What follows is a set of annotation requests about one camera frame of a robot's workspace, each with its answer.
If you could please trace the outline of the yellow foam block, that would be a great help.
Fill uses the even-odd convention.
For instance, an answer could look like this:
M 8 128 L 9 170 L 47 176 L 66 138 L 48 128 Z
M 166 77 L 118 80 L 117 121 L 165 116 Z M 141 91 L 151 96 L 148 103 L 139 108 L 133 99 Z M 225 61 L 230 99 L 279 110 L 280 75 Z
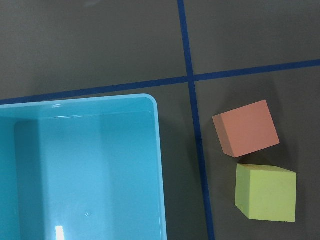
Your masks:
M 272 165 L 236 166 L 235 206 L 250 220 L 296 221 L 297 173 Z

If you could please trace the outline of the blue plastic bin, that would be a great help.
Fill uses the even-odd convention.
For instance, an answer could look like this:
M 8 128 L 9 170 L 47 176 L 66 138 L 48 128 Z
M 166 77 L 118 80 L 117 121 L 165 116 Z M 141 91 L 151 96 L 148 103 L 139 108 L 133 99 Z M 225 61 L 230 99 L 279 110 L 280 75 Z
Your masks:
M 3 240 L 165 240 L 149 94 L 0 107 Z

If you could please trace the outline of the orange foam block left side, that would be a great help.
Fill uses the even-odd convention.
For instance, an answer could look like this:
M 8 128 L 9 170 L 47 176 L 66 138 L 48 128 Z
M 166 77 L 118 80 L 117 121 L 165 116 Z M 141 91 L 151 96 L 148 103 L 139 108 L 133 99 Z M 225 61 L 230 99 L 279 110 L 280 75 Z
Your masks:
M 212 117 L 224 154 L 238 158 L 280 143 L 266 100 Z

